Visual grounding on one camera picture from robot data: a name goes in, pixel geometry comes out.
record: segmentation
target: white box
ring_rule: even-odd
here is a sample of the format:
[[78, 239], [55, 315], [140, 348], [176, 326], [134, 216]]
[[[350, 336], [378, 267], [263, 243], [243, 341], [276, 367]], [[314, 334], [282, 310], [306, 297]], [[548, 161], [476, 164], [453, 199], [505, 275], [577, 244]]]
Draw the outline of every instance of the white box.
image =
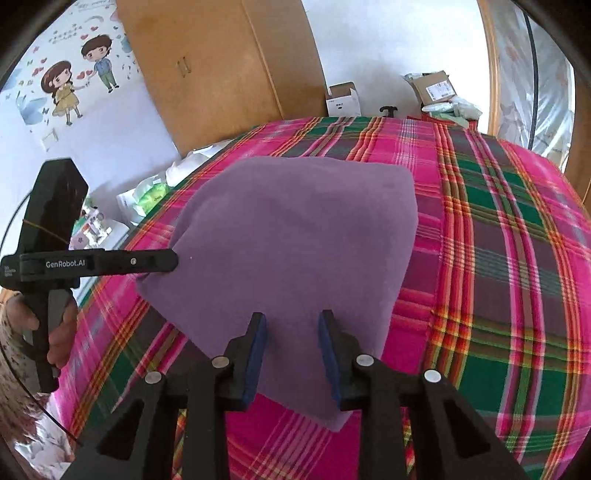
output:
[[329, 87], [330, 97], [326, 100], [329, 116], [361, 116], [359, 95], [353, 82]]

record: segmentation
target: purple cloth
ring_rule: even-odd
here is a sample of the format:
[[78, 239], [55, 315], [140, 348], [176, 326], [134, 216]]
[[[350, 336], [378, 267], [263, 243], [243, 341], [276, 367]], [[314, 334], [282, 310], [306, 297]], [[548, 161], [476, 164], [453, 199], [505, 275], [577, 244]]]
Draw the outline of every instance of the purple cloth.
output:
[[138, 288], [210, 357], [263, 312], [258, 392], [336, 431], [349, 414], [330, 396], [319, 314], [332, 309], [362, 349], [380, 357], [417, 223], [405, 167], [250, 158], [195, 193], [170, 244], [178, 267], [138, 280]]

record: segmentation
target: blue gripper pad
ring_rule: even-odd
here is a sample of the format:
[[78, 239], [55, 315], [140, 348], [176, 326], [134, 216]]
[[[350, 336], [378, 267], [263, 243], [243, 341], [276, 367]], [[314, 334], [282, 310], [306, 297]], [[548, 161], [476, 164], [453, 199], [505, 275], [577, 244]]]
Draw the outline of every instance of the blue gripper pad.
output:
[[252, 342], [251, 353], [246, 363], [246, 374], [242, 402], [248, 407], [255, 399], [259, 374], [261, 373], [262, 357], [267, 344], [267, 318], [261, 315]]
[[320, 342], [320, 349], [322, 350], [322, 359], [324, 360], [326, 377], [330, 382], [330, 392], [333, 400], [340, 405], [342, 395], [340, 389], [339, 364], [336, 360], [332, 338], [330, 337], [330, 332], [326, 320], [324, 319], [324, 313], [321, 313], [318, 318], [318, 339]]

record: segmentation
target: bed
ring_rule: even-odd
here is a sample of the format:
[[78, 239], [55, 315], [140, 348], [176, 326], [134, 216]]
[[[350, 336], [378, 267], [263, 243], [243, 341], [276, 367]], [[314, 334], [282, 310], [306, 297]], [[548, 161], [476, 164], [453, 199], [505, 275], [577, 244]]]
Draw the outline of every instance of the bed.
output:
[[[558, 169], [494, 137], [410, 119], [275, 122], [238, 137], [179, 184], [125, 248], [166, 247], [192, 194], [256, 155], [411, 170], [419, 224], [382, 360], [410, 373], [439, 370], [531, 478], [557, 478], [591, 426], [591, 223]], [[81, 305], [55, 394], [61, 420], [80, 435], [146, 372], [186, 371], [198, 358], [140, 298], [133, 277], [102, 278]], [[246, 414], [228, 415], [232, 478], [353, 480], [360, 419], [333, 433], [258, 395]], [[175, 479], [183, 427], [181, 415]], [[408, 424], [405, 433], [412, 471]]]

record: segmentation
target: wardrobe handle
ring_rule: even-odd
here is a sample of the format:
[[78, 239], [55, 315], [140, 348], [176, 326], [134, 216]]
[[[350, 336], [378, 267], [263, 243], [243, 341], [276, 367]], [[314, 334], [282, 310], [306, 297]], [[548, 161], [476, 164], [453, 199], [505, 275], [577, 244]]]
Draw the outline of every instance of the wardrobe handle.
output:
[[187, 76], [187, 73], [185, 71], [184, 66], [181, 65], [180, 61], [177, 62], [177, 68], [178, 68], [179, 72], [181, 73], [181, 75], [183, 76], [183, 78], [185, 78]]
[[187, 73], [191, 73], [191, 67], [189, 66], [189, 64], [187, 63], [187, 59], [186, 57], [183, 57], [183, 62], [185, 64], [185, 69], [187, 70]]

